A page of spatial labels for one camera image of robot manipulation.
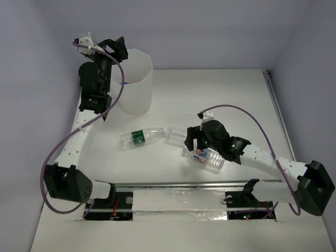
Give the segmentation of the clear bottle orange blue label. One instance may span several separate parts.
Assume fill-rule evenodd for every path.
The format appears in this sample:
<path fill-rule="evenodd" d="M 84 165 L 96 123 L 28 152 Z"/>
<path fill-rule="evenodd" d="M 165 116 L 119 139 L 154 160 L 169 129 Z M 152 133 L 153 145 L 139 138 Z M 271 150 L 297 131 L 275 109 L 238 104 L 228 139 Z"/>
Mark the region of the clear bottle orange blue label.
<path fill-rule="evenodd" d="M 220 172 L 225 162 L 225 159 L 212 149 L 189 151 L 184 148 L 182 156 L 187 158 L 191 164 L 196 165 L 197 168 L 215 174 Z"/>

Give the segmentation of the clear bottle green label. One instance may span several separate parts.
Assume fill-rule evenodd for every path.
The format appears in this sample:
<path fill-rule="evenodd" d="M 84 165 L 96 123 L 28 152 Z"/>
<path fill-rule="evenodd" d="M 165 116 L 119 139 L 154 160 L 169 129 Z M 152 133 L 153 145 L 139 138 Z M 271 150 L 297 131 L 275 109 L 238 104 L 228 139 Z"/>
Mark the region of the clear bottle green label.
<path fill-rule="evenodd" d="M 167 128 L 146 128 L 125 133 L 120 139 L 120 149 L 126 151 L 155 143 L 165 138 L 167 133 Z"/>

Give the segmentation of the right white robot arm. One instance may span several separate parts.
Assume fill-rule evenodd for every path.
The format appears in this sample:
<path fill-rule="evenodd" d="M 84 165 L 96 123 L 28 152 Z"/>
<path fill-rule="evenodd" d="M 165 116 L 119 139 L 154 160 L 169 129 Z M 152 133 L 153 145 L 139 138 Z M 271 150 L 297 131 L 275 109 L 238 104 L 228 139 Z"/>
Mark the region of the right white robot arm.
<path fill-rule="evenodd" d="M 229 135 L 217 120 L 187 128 L 184 143 L 189 151 L 210 148 L 226 161 L 255 168 L 279 180 L 249 180 L 241 194 L 248 206 L 264 201 L 283 202 L 295 204 L 311 215 L 321 216 L 335 190 L 322 163 L 315 160 L 302 163 L 277 157 L 246 139 Z"/>

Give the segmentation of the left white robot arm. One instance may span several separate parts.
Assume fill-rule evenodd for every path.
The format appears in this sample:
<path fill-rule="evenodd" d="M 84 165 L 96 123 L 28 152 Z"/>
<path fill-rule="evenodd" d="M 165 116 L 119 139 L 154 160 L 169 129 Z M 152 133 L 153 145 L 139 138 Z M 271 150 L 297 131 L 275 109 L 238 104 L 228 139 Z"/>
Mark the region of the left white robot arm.
<path fill-rule="evenodd" d="M 43 197 L 86 203 L 98 199 L 104 207 L 116 202 L 112 184 L 95 182 L 87 172 L 80 170 L 86 152 L 100 126 L 105 122 L 110 110 L 121 98 L 110 96 L 112 66 L 121 69 L 121 63 L 128 59 L 124 37 L 116 40 L 105 39 L 95 42 L 91 33 L 73 41 L 78 52 L 88 58 L 78 70 L 81 88 L 79 106 L 71 133 L 58 143 L 52 153 L 61 150 L 53 164 L 49 164 L 49 154 L 40 175 Z"/>

